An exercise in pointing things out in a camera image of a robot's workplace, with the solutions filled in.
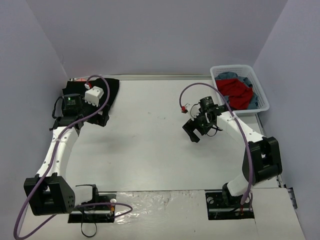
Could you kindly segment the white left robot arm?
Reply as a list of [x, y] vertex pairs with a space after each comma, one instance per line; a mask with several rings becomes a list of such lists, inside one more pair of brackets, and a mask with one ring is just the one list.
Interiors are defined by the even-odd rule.
[[84, 204], [89, 209], [97, 208], [101, 197], [94, 184], [70, 186], [66, 170], [72, 149], [85, 122], [104, 127], [109, 119], [110, 95], [101, 88], [92, 88], [85, 93], [61, 96], [61, 115], [55, 116], [52, 139], [42, 166], [34, 177], [26, 178], [23, 184], [26, 203], [35, 216], [70, 214]]

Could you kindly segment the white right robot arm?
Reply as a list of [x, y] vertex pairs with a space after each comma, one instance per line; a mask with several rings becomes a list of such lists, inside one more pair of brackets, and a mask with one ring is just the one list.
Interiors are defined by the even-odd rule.
[[222, 202], [229, 207], [246, 200], [251, 188], [283, 172], [280, 145], [275, 137], [266, 137], [244, 123], [226, 105], [217, 105], [212, 97], [202, 98], [197, 105], [181, 108], [190, 119], [183, 125], [193, 143], [200, 141], [195, 132], [207, 135], [210, 130], [223, 131], [244, 148], [240, 173], [222, 188]]

